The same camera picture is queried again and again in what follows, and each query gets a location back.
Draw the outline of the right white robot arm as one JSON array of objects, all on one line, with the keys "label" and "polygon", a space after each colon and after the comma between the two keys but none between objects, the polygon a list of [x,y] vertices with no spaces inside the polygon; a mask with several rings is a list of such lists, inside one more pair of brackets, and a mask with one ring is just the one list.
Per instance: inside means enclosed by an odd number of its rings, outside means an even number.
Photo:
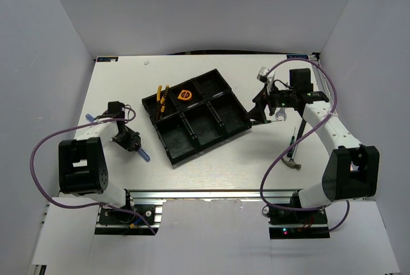
[{"label": "right white robot arm", "polygon": [[291,70],[290,84],[283,90],[276,87],[275,76],[267,72],[263,67],[258,73],[257,79],[264,86],[252,100],[255,106],[247,118],[265,123],[267,115],[273,115],[276,109],[292,108],[312,127],[329,155],[321,181],[297,192],[296,203],[289,207],[290,217],[303,223],[315,208],[374,196],[380,162],[378,149],[362,144],[331,112],[329,98],[314,90],[310,70]]}]

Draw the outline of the yellow long-nose pliers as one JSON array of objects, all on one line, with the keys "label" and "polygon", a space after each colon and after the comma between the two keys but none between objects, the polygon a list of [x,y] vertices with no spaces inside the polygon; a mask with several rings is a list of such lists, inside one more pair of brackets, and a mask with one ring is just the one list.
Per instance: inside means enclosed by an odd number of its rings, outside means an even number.
[{"label": "yellow long-nose pliers", "polygon": [[160,113],[161,113],[161,90],[162,86],[159,85],[156,93],[156,120],[160,118]]}]

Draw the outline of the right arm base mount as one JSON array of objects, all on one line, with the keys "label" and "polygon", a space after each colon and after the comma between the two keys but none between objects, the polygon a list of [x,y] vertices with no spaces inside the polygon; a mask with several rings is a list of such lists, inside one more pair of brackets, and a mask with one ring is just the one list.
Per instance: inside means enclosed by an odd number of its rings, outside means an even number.
[{"label": "right arm base mount", "polygon": [[330,238],[324,211],[293,212],[266,205],[261,213],[268,219],[270,240]]}]

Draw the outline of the silver wrench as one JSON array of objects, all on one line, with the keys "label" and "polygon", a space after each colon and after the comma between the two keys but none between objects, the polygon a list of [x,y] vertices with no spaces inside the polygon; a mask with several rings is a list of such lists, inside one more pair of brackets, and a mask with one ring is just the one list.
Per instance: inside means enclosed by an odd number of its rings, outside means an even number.
[{"label": "silver wrench", "polygon": [[285,108],[280,108],[276,113],[275,113],[275,119],[276,121],[285,121],[287,118],[286,115],[286,109]]}]

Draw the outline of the blue handle screwdriver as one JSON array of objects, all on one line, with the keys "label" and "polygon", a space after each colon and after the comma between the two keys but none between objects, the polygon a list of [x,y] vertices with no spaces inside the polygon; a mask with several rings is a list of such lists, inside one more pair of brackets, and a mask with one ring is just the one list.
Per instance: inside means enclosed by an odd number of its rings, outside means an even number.
[{"label": "blue handle screwdriver", "polygon": [[146,151],[144,151],[143,148],[139,148],[137,150],[137,154],[145,161],[145,162],[150,162],[151,157],[148,155]]},{"label": "blue handle screwdriver", "polygon": [[85,118],[88,122],[94,122],[95,121],[95,118],[90,114],[86,114]]}]

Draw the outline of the orange tape measure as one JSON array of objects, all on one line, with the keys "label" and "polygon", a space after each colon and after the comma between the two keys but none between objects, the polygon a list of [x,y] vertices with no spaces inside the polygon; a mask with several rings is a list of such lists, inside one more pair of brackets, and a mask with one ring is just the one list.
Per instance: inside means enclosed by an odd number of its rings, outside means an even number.
[{"label": "orange tape measure", "polygon": [[193,99],[193,94],[191,90],[181,89],[177,96],[177,100],[180,102],[189,102]]}]

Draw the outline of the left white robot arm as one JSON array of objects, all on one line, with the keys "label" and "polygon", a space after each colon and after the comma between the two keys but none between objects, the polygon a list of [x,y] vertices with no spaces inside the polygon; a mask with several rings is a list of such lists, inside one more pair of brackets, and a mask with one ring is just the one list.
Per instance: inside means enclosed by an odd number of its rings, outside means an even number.
[{"label": "left white robot arm", "polygon": [[113,142],[130,153],[142,150],[140,134],[127,126],[127,112],[133,112],[129,105],[109,102],[83,134],[58,146],[61,192],[114,206],[113,215],[122,223],[132,221],[136,209],[129,191],[109,179],[104,148]]}]

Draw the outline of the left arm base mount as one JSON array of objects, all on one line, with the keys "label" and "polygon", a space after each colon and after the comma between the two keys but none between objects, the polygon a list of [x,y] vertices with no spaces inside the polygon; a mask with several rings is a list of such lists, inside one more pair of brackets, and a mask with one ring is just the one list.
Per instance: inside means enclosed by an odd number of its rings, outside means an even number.
[{"label": "left arm base mount", "polygon": [[132,210],[139,216],[119,212],[107,206],[100,207],[95,224],[95,235],[153,236],[159,230],[164,198],[148,192],[131,192],[130,202],[123,209]]}]

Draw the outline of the yellow black pliers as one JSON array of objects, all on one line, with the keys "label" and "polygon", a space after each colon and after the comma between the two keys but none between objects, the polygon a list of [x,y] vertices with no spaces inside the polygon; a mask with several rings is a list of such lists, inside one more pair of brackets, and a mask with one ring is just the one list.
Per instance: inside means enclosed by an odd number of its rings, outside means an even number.
[{"label": "yellow black pliers", "polygon": [[161,104],[162,104],[162,107],[161,107],[161,113],[160,113],[160,118],[159,118],[159,119],[162,119],[162,118],[163,118],[163,114],[165,113],[165,108],[166,108],[166,102],[167,102],[167,97],[168,97],[169,89],[170,89],[170,87],[167,85],[167,86],[165,87],[165,90],[164,90],[164,92],[163,92],[163,95],[161,95]]}]

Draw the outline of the green black precision screwdriver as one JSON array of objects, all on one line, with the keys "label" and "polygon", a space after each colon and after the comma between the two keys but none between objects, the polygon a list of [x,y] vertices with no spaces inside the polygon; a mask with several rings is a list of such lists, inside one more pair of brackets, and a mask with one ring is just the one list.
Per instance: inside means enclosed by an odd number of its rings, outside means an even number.
[{"label": "green black precision screwdriver", "polygon": [[251,124],[253,126],[258,126],[258,125],[264,125],[264,124],[271,124],[271,123],[275,123],[275,122],[280,122],[281,120],[267,120],[265,122],[261,122],[261,121],[251,121]]}]

